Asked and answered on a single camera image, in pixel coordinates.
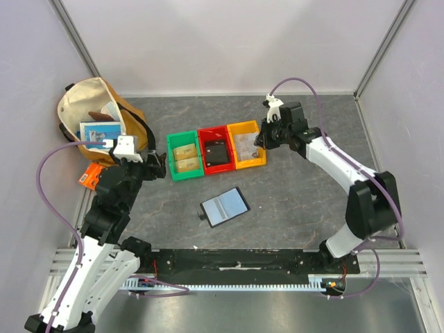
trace tablet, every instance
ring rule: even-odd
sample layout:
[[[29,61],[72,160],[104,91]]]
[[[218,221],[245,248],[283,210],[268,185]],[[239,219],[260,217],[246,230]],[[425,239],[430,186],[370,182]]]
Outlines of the tablet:
[[[250,210],[250,206],[238,187],[213,199],[204,201],[200,204],[200,207],[211,228],[217,227]]]

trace canvas bag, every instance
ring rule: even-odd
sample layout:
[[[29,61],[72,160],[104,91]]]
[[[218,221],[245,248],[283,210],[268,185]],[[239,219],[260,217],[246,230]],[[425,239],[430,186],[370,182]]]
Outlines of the canvas bag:
[[[93,121],[88,112],[100,112],[104,105],[112,101],[119,110],[122,134],[139,138],[138,151],[146,147],[155,151],[154,134],[146,124],[144,113],[121,98],[108,82],[102,78],[88,78],[65,89],[67,92],[57,106],[57,115],[61,121],[59,128],[68,141],[80,141],[76,136],[80,122]],[[85,146],[78,148],[88,160],[105,166],[114,164],[107,151]]]

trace wall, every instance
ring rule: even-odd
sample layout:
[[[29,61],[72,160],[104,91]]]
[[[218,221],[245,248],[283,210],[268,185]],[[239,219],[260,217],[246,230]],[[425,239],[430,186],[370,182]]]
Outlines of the wall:
[[[64,0],[122,94],[353,92],[402,0]],[[308,92],[288,84],[284,92]]]
[[[361,104],[384,169],[395,174],[408,244],[444,309],[444,21],[441,0],[417,1]]]
[[[37,313],[55,249],[68,242],[68,232],[37,195],[35,169],[65,142],[56,128],[63,87],[89,74],[48,1],[4,3],[0,27],[0,331],[15,333]],[[50,201],[69,219],[84,167],[72,148],[44,170]]]

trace yellow bin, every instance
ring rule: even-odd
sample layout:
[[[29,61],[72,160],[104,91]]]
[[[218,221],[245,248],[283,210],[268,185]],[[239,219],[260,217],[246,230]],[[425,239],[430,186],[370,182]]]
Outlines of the yellow bin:
[[[233,135],[257,133],[259,134],[259,126],[255,120],[245,121],[243,123],[229,123],[227,125],[228,135],[230,136],[231,145],[233,147],[234,162],[236,170],[251,167],[259,167],[266,164],[266,154],[263,148],[259,148],[259,157],[248,161],[239,161],[237,159],[236,145],[234,144]]]

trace blue book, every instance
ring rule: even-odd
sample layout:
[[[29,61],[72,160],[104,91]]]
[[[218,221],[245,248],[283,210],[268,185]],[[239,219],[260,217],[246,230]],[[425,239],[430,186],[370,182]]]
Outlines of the blue book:
[[[119,121],[91,121],[80,123],[80,138],[82,141],[103,142],[104,139],[117,139],[121,134]],[[104,146],[87,144],[86,148],[109,150]]]

